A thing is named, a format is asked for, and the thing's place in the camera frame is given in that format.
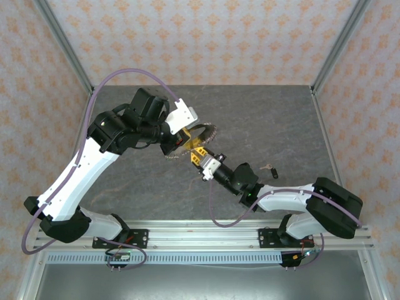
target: black mounting plate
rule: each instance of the black mounting plate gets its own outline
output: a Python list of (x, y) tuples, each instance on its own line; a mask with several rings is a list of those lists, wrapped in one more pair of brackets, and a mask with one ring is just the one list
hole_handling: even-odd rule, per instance
[[(302, 248), (303, 242), (301, 239), (297, 239), (298, 245), (286, 246), (284, 245), (278, 236), (277, 228), (261, 228), (258, 229), (258, 241), (260, 248)], [(304, 242), (304, 248), (313, 248), (313, 242)]]
[[(128, 238), (133, 236), (127, 243), (128, 245), (137, 246), (141, 249), (146, 249), (148, 247), (149, 241), (149, 230), (148, 229), (130, 229)], [(117, 245), (110, 244), (108, 242), (104, 242), (101, 239), (93, 239), (92, 248), (93, 249), (112, 249), (117, 248)]]

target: metal gear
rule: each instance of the metal gear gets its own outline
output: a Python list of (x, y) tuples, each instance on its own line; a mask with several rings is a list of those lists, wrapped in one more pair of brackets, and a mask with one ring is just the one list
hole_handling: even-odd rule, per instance
[(167, 159), (176, 159), (190, 153), (194, 148), (204, 146), (211, 142), (217, 134), (217, 127), (211, 123), (198, 124), (187, 130), (190, 139), (171, 154), (165, 155)]

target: patterned wallpaper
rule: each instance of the patterned wallpaper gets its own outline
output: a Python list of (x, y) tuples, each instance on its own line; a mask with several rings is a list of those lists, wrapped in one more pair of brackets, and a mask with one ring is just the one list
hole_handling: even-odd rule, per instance
[[(356, 0), (49, 0), (94, 85), (312, 84)], [(110, 84), (154, 84), (133, 74)]]
[(69, 161), (86, 93), (32, 0), (2, 0), (0, 19), (0, 298), (15, 299), (23, 202)]
[(347, 188), (364, 200), (393, 295), (400, 295), (400, 5), (373, 0), (318, 95)]

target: gear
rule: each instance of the gear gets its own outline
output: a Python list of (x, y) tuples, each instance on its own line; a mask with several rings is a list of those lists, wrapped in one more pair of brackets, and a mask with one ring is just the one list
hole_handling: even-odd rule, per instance
[(208, 144), (215, 138), (217, 127), (211, 123), (204, 123), (198, 124), (191, 129), (185, 129), (185, 131), (190, 135), (189, 140), (171, 154), (165, 155), (166, 158), (180, 158), (181, 156), (190, 153), (194, 148)]

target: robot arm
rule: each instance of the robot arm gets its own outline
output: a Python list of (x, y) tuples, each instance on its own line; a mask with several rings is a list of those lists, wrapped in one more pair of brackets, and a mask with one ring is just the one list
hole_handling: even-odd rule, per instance
[[(175, 103), (177, 109), (169, 113), (166, 97), (155, 89), (141, 88), (131, 104), (99, 114), (87, 130), (82, 158), (74, 174), (38, 217), (42, 230), (64, 243), (83, 235), (124, 242), (129, 228), (119, 216), (97, 214), (80, 207), (79, 203), (100, 174), (127, 148), (160, 144), (164, 155), (168, 155), (190, 138), (186, 128), (195, 125), (198, 117), (182, 99)], [(66, 178), (77, 155), (46, 192), (25, 200), (31, 215)]]
[(315, 196), (329, 198), (358, 218), (363, 202), (335, 182), (320, 177), (314, 184), (305, 186), (268, 186), (258, 183), (258, 177), (248, 163), (239, 165), (233, 171), (223, 163), (225, 158), (225, 155), (215, 155), (204, 147), (197, 147), (191, 153), (191, 161), (203, 175), (203, 181), (215, 179), (229, 192), (241, 195), (240, 203), (248, 208), (257, 201), (254, 210), (302, 212), (283, 218), (277, 235), (285, 246), (298, 246), (298, 240), (326, 231), (340, 238), (354, 237), (357, 224), (348, 215)]

